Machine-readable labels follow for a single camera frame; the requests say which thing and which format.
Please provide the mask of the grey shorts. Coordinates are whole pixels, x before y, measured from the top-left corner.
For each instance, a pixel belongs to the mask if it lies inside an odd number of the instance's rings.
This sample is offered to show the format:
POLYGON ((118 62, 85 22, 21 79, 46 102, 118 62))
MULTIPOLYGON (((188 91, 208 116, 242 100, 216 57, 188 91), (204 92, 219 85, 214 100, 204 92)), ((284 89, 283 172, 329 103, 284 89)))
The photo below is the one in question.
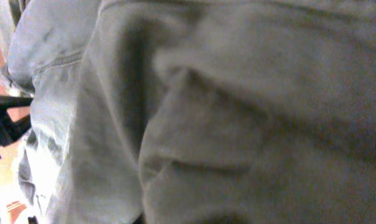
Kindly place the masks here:
POLYGON ((376 223, 376 1, 0 1, 40 223, 376 223))

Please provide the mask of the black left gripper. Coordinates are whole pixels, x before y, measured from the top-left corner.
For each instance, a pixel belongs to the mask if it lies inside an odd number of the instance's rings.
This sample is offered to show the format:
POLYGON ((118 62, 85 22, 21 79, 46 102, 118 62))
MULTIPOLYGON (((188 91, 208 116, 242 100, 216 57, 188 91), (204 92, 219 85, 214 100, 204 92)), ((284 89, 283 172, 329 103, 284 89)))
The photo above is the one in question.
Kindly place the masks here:
POLYGON ((32 98, 0 95, 0 147, 13 144, 30 130, 31 118, 29 114, 17 121, 13 121, 7 110, 9 108, 28 107, 32 100, 32 98))

